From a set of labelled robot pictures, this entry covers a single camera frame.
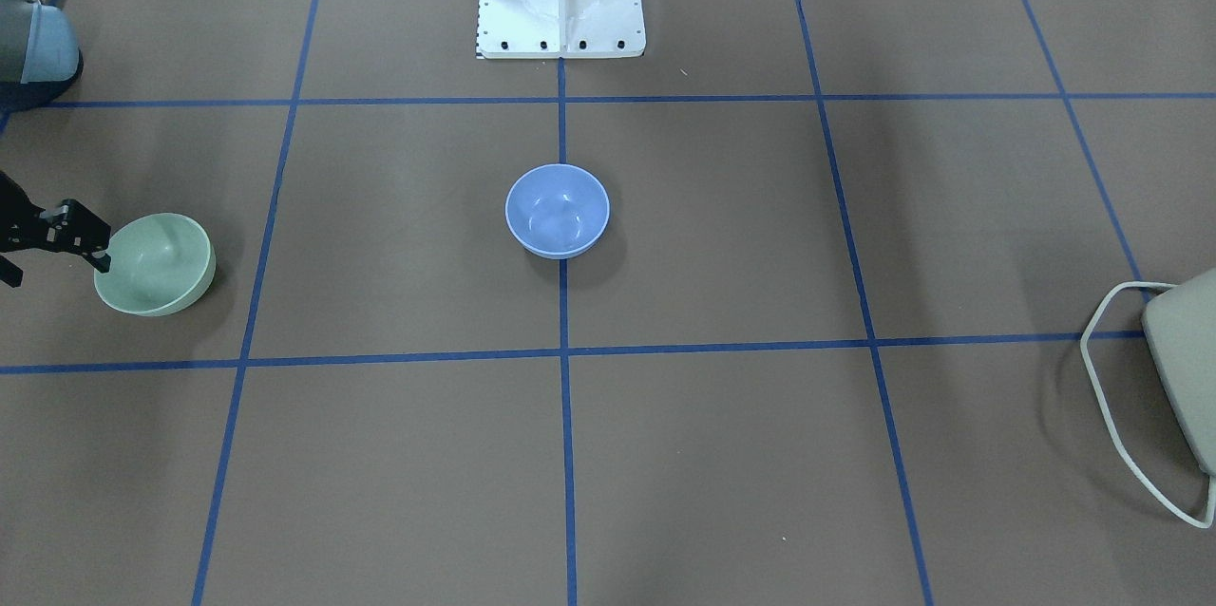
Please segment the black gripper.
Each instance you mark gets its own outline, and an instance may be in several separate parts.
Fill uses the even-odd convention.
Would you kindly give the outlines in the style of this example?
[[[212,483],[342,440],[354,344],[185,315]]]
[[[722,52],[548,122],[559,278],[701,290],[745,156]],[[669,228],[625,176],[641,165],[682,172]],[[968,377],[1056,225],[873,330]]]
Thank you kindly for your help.
[[[26,273],[5,254],[26,249],[74,253],[72,239],[60,239],[71,214],[68,200],[51,209],[30,202],[26,190],[1,173],[1,277],[18,287]],[[74,204],[74,246],[96,273],[109,273],[109,224],[81,203]]]

